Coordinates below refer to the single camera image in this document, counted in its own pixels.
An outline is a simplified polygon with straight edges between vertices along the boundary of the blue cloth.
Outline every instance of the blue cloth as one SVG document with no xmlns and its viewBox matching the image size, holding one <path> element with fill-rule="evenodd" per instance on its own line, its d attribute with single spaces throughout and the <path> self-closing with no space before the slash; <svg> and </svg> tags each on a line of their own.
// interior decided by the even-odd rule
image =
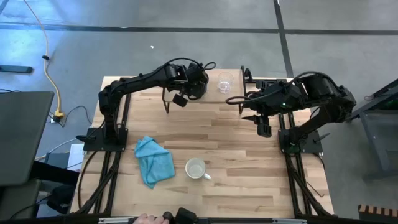
<svg viewBox="0 0 398 224">
<path fill-rule="evenodd" d="M 143 140 L 138 140 L 135 155 L 146 186 L 153 189 L 158 181 L 175 176 L 171 153 L 158 145 L 155 139 L 144 136 Z"/>
</svg>

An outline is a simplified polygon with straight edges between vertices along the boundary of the white mug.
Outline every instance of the white mug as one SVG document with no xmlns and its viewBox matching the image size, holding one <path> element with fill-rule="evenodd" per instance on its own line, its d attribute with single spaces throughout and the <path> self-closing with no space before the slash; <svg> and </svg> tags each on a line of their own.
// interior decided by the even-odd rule
<svg viewBox="0 0 398 224">
<path fill-rule="evenodd" d="M 192 158 L 185 164 L 185 172 L 192 179 L 204 178 L 211 180 L 211 177 L 206 173 L 206 164 L 203 159 Z"/>
</svg>

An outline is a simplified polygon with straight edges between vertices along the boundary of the butcher block tabletop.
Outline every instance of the butcher block tabletop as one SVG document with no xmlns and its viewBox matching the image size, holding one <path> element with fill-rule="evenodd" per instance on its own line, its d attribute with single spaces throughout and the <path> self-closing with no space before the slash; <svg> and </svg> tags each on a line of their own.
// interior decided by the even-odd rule
<svg viewBox="0 0 398 224">
<path fill-rule="evenodd" d="M 101 89 L 119 78 L 104 77 Z M 247 85 L 247 91 L 254 86 Z M 119 166 L 112 216 L 142 213 L 159 216 L 166 211 L 175 215 L 178 208 L 184 207 L 198 217 L 294 217 L 285 158 L 277 140 L 278 117 L 270 117 L 273 135 L 264 138 L 257 135 L 253 122 L 241 119 L 254 113 L 246 108 L 239 115 L 236 105 L 225 103 L 189 103 L 184 108 L 173 105 L 167 114 L 161 88 L 133 93 L 127 119 L 127 148 Z M 294 113 L 296 125 L 309 117 L 309 109 Z M 97 105 L 93 127 L 100 126 L 103 119 Z M 175 166 L 175 177 L 157 183 L 154 189 L 144 185 L 134 157 L 136 142 L 144 136 L 154 138 L 169 150 Z M 83 165 L 91 153 L 85 156 Z M 185 163 L 192 157 L 205 161 L 211 180 L 191 179 L 186 175 Z M 307 182 L 323 196 L 309 189 L 324 208 L 333 213 L 322 163 L 312 154 L 302 154 L 302 157 Z M 98 152 L 88 165 L 81 185 L 83 203 L 98 185 L 103 158 L 104 152 Z M 300 190 L 297 195 L 304 212 Z M 105 188 L 101 211 L 107 196 L 108 188 Z M 71 212 L 76 210 L 77 190 Z"/>
</svg>

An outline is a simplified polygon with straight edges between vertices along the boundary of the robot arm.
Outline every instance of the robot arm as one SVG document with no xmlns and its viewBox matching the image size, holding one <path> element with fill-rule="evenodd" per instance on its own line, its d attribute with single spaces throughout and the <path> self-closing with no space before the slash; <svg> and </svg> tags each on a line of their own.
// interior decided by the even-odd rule
<svg viewBox="0 0 398 224">
<path fill-rule="evenodd" d="M 232 97 L 227 104 L 242 104 L 259 116 L 249 116 L 243 119 L 253 121 L 257 125 L 260 136 L 270 137 L 271 127 L 268 116 L 288 113 L 305 108 L 319 106 L 319 113 L 299 127 L 289 129 L 286 144 L 297 144 L 312 131 L 327 123 L 341 123 L 352 112 L 356 102 L 350 91 L 344 86 L 337 86 L 326 74 L 320 72 L 305 72 L 290 82 L 286 80 L 258 80 L 259 91 L 251 91 L 247 96 Z M 243 101 L 231 102 L 236 98 Z"/>
<path fill-rule="evenodd" d="M 121 78 L 106 86 L 99 94 L 99 109 L 104 115 L 104 138 L 107 142 L 117 143 L 119 140 L 119 129 L 116 124 L 118 107 L 121 98 L 129 93 L 145 90 L 152 87 L 163 87 L 168 91 L 178 90 L 180 95 L 175 95 L 173 102 L 185 106 L 187 95 L 191 100 L 199 99 L 206 92 L 208 75 L 206 66 L 193 61 L 188 68 L 184 65 L 170 64 L 171 60 L 148 74 L 139 74 L 133 78 Z"/>
</svg>

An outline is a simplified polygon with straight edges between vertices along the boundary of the gray floor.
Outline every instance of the gray floor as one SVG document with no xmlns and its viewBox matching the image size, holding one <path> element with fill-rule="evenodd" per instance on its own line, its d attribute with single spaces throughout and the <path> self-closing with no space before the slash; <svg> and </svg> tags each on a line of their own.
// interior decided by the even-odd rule
<svg viewBox="0 0 398 224">
<path fill-rule="evenodd" d="M 29 1 L 44 24 L 136 27 L 277 28 L 271 0 L 41 0 Z M 280 0 L 287 29 L 397 30 L 398 4 L 393 0 Z M 10 0 L 0 23 L 35 23 L 22 1 Z M 286 77 L 279 34 L 164 32 L 47 32 L 49 74 L 58 84 L 64 111 L 85 105 L 90 117 L 102 77 L 149 72 L 174 57 L 215 61 L 218 68 L 245 65 L 256 77 Z M 44 77 L 44 37 L 38 30 L 0 30 L 0 64 L 29 65 L 31 75 L 0 73 L 0 88 L 53 90 Z M 397 78 L 397 36 L 288 35 L 295 74 L 319 70 L 344 84 L 358 104 Z M 46 125 L 38 154 L 84 134 L 89 126 L 75 111 L 62 129 Z M 398 179 L 363 182 L 377 171 L 360 122 L 328 124 L 321 133 L 326 176 L 335 213 L 357 218 L 361 203 L 398 208 Z M 62 147 L 60 152 L 68 150 Z"/>
</svg>

